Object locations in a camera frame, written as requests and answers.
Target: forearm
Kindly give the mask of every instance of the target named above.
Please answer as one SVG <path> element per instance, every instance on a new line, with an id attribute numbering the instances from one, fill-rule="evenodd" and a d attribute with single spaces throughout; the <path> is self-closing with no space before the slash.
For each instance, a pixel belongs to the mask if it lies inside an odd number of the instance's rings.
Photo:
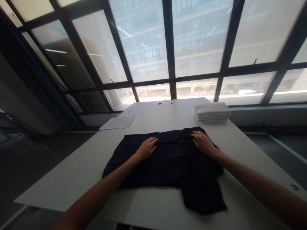
<path id="1" fill-rule="evenodd" d="M 307 203 L 305 201 L 219 150 L 213 155 L 213 158 L 285 224 L 294 229 L 307 229 Z"/>
<path id="2" fill-rule="evenodd" d="M 85 229 L 138 162 L 131 157 L 81 196 L 53 229 Z"/>

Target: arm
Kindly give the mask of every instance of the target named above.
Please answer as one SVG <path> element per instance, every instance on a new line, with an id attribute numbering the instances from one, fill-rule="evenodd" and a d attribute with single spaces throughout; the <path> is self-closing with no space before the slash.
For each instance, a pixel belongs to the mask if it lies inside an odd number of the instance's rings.
<path id="1" fill-rule="evenodd" d="M 85 229 L 94 219 L 131 170 L 141 161 L 149 158 L 157 148 L 158 139 L 151 137 L 144 141 L 129 160 L 107 175 L 82 195 L 57 221 L 53 230 Z"/>
<path id="2" fill-rule="evenodd" d="M 218 161 L 281 221 L 293 229 L 307 229 L 307 202 L 266 176 L 228 157 L 215 148 L 202 132 L 193 132 L 191 136 L 195 138 L 193 141 L 201 152 Z"/>

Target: stack of folded towels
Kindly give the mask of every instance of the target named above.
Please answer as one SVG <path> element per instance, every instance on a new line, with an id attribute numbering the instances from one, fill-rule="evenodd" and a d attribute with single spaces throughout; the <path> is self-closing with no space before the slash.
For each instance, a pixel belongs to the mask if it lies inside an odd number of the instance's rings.
<path id="1" fill-rule="evenodd" d="M 197 120 L 227 120 L 231 110 L 225 102 L 195 104 Z"/>

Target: hand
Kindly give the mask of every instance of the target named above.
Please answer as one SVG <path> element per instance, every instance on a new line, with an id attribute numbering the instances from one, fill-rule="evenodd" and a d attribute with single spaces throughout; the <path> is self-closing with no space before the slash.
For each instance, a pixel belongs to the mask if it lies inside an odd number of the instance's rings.
<path id="1" fill-rule="evenodd" d="M 136 151 L 135 154 L 132 155 L 131 158 L 133 158 L 138 164 L 143 160 L 146 160 L 147 158 L 151 157 L 151 155 L 157 148 L 157 146 L 154 146 L 157 141 L 158 139 L 155 137 L 148 138 L 141 144 L 139 149 Z"/>
<path id="2" fill-rule="evenodd" d="M 217 154 L 219 149 L 214 147 L 209 137 L 207 137 L 205 134 L 200 131 L 193 131 L 191 136 L 195 138 L 193 139 L 194 144 L 201 152 L 207 154 L 210 157 L 213 157 Z"/>

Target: glass pane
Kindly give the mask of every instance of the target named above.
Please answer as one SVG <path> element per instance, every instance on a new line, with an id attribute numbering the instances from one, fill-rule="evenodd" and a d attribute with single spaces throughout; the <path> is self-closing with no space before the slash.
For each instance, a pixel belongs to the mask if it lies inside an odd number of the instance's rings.
<path id="1" fill-rule="evenodd" d="M 61 88 L 62 91 L 67 90 L 65 84 L 63 83 L 63 81 L 60 79 L 60 77 L 58 76 L 57 72 L 55 72 L 55 70 L 52 68 L 52 66 L 50 65 L 50 63 L 47 61 L 47 59 L 45 58 L 45 56 L 43 55 L 43 53 L 39 50 L 38 46 L 35 44 L 35 42 L 33 41 L 33 39 L 30 37 L 30 35 L 27 32 L 23 32 L 22 35 L 25 37 L 25 39 L 28 41 L 28 43 L 30 44 L 30 46 L 32 46 L 32 48 L 34 49 L 34 51 L 36 52 L 36 54 L 39 56 L 39 58 L 41 59 L 41 61 L 45 64 L 45 67 L 47 68 L 47 70 L 49 71 L 49 73 L 51 74 L 51 76 L 53 77 L 53 79 L 56 81 L 56 83 L 58 84 L 58 86 Z"/>
<path id="2" fill-rule="evenodd" d="M 76 100 L 74 99 L 74 97 L 70 96 L 69 94 L 65 95 L 67 100 L 69 101 L 69 103 L 72 105 L 72 107 L 74 108 L 74 110 L 77 113 L 81 113 L 83 112 L 83 110 L 81 109 L 81 107 L 79 106 L 79 104 L 76 102 Z"/>
<path id="3" fill-rule="evenodd" d="M 305 0 L 246 0 L 229 67 L 274 62 Z"/>
<path id="4" fill-rule="evenodd" d="M 98 91 L 78 93 L 76 96 L 89 113 L 109 111 Z"/>
<path id="5" fill-rule="evenodd" d="M 72 89 L 95 87 L 59 20 L 33 29 Z"/>
<path id="6" fill-rule="evenodd" d="M 177 99 L 205 97 L 213 102 L 217 78 L 177 82 Z"/>
<path id="7" fill-rule="evenodd" d="M 110 1 L 134 82 L 169 78 L 162 0 Z"/>
<path id="8" fill-rule="evenodd" d="M 25 21 L 30 21 L 53 11 L 49 0 L 12 0 Z"/>
<path id="9" fill-rule="evenodd" d="M 307 39 L 303 43 L 292 63 L 307 62 Z"/>
<path id="10" fill-rule="evenodd" d="M 140 86 L 135 88 L 140 102 L 170 100 L 169 84 Z"/>
<path id="11" fill-rule="evenodd" d="M 61 7 L 70 5 L 71 3 L 78 2 L 80 0 L 58 0 Z"/>
<path id="12" fill-rule="evenodd" d="M 233 0 L 172 0 L 176 77 L 221 69 Z"/>
<path id="13" fill-rule="evenodd" d="M 73 20 L 102 82 L 127 81 L 104 11 Z"/>
<path id="14" fill-rule="evenodd" d="M 22 26 L 22 23 L 19 21 L 19 19 L 5 0 L 0 0 L 0 6 L 17 27 Z"/>
<path id="15" fill-rule="evenodd" d="M 288 70 L 270 103 L 307 101 L 307 69 Z"/>
<path id="16" fill-rule="evenodd" d="M 105 90 L 104 93 L 114 111 L 124 111 L 136 102 L 132 88 Z"/>
<path id="17" fill-rule="evenodd" d="M 218 101 L 227 105 L 259 104 L 275 72 L 224 77 Z"/>

